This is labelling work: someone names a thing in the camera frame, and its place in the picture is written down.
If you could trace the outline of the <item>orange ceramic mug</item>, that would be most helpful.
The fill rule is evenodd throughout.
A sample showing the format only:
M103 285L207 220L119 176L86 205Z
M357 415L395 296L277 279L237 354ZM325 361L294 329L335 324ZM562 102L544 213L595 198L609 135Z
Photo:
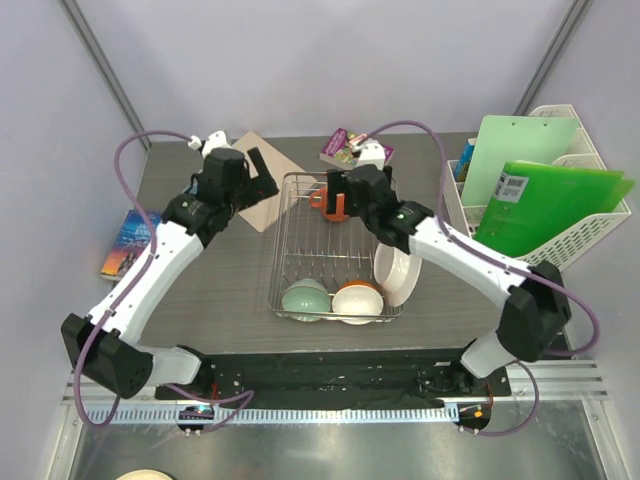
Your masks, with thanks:
M349 215L345 212L345 195L343 193L337 194L335 198L335 212L329 213L328 208L328 191L324 187L315 191L309 197L309 204L312 208L316 208L320 211L322 216L329 222L343 222L349 219Z

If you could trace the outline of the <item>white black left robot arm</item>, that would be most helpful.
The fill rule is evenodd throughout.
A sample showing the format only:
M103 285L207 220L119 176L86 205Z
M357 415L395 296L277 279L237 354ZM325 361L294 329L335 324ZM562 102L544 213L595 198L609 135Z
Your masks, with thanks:
M213 375L201 367L201 354L186 347L143 347L139 339L177 277L233 216L279 192L256 147L212 149L192 180L195 188L169 202L153 241L111 293L86 316L70 314L61 326L75 372L122 399L165 383L178 384L193 399L211 391Z

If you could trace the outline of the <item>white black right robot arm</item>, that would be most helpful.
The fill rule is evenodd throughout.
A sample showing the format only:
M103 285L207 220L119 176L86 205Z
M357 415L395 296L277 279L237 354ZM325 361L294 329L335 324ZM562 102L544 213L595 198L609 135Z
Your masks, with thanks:
M327 174L328 211L338 198L377 240L409 258L431 262L474 287L501 311L498 326L473 340L451 371L457 391L472 395L488 376L516 360L535 362L571 318L559 269L506 257L450 228L429 208L397 198L389 167Z

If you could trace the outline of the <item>purple paperback book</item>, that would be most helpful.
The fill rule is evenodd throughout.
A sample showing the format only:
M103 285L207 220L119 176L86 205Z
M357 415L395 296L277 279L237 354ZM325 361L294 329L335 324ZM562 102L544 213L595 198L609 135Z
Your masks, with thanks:
M349 143L359 135L363 134L356 134L344 128L337 129L321 150L320 159L339 169L353 170L356 168L355 158L351 153ZM394 154L394 149L385 145L382 146L386 152L386 166Z

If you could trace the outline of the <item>blue white carton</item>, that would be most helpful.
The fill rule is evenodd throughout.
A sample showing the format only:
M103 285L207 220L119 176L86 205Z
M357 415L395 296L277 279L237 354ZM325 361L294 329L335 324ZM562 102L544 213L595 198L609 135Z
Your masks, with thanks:
M457 182L464 182L467 176L469 165L471 163L472 155L475 149L477 139L470 138L467 140L460 158L453 169L454 179Z

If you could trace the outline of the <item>orange white ceramic bowl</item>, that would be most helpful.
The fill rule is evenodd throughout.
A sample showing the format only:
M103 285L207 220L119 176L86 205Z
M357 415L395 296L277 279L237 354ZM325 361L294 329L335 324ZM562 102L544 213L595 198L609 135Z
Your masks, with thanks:
M332 300L333 313L350 325L365 325L374 321L384 308L379 291L370 283L352 281L344 284Z

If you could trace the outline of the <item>blue Jane Eyre book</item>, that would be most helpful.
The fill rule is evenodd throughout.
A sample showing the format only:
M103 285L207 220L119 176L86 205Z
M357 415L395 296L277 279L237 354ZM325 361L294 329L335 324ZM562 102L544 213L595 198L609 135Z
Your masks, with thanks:
M101 270L107 280L118 281L135 263L151 240L149 228L137 210L130 210Z

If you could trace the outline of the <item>green ceramic bowl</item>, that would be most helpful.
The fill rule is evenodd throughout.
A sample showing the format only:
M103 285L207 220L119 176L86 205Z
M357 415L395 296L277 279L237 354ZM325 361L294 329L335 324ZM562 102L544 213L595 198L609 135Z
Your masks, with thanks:
M331 312L331 297L319 282L311 278L291 284L283 293L282 309L301 322L314 322Z

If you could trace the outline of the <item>light green clipboard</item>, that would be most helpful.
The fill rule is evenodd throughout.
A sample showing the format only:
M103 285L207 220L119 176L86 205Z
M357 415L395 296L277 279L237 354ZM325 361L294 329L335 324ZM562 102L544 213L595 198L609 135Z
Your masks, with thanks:
M485 116L476 138L461 203L486 205L508 162L552 163L566 153L578 127L576 118Z

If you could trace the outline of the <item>bright green plastic folder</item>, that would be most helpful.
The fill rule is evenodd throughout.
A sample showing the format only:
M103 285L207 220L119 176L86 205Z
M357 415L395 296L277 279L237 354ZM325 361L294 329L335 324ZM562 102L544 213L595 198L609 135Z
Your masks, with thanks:
M590 215L613 212L633 186L622 171L507 162L474 239L522 257Z

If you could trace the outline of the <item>white plastic file organizer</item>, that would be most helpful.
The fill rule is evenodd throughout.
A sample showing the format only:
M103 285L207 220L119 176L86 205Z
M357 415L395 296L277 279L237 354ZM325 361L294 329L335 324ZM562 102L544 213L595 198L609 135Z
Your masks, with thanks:
M567 104L543 105L535 108L528 116L567 117L579 120L579 127L566 153L552 163L545 165L610 170L605 166L584 124L572 106ZM456 163L455 160L449 161L444 171L444 201L453 228L474 238L489 202L480 206L464 206L461 203L465 181L457 182L454 179L453 169ZM516 257L516 259L531 264L549 261L561 270L566 269L630 216L631 211L624 198L613 212L590 215L531 253Z

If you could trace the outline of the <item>cream round plate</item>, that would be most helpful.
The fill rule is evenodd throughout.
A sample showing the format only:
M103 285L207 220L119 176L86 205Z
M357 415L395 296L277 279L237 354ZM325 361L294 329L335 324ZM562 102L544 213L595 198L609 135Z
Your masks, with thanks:
M172 477L154 469L138 469L126 472L117 477L116 480L172 480Z

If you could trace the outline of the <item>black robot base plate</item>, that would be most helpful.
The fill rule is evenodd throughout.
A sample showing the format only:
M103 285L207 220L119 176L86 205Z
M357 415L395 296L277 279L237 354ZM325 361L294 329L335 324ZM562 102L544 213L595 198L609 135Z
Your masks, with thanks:
M508 397L507 372L464 371L458 349L205 355L188 393L225 399L246 390L271 410L435 408L454 398Z

